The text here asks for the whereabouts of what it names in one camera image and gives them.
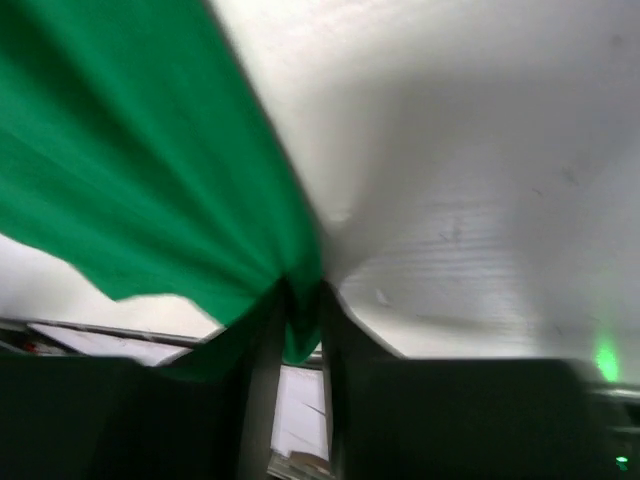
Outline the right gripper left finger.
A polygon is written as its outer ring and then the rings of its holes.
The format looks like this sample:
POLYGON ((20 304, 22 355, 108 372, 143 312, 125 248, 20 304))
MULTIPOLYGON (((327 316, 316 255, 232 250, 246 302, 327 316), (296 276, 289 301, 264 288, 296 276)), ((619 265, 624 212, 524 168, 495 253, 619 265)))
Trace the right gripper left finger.
POLYGON ((225 333, 242 352, 227 377, 221 479, 267 477, 289 307, 289 285, 280 280, 225 333))

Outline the green t shirt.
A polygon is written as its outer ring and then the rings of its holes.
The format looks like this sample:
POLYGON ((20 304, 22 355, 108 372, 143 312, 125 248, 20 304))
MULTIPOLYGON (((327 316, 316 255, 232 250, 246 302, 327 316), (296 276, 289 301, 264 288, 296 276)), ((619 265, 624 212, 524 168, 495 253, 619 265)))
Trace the green t shirt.
POLYGON ((290 291, 284 359, 320 342, 310 208, 204 1, 2 3, 1 232, 225 327, 290 291))

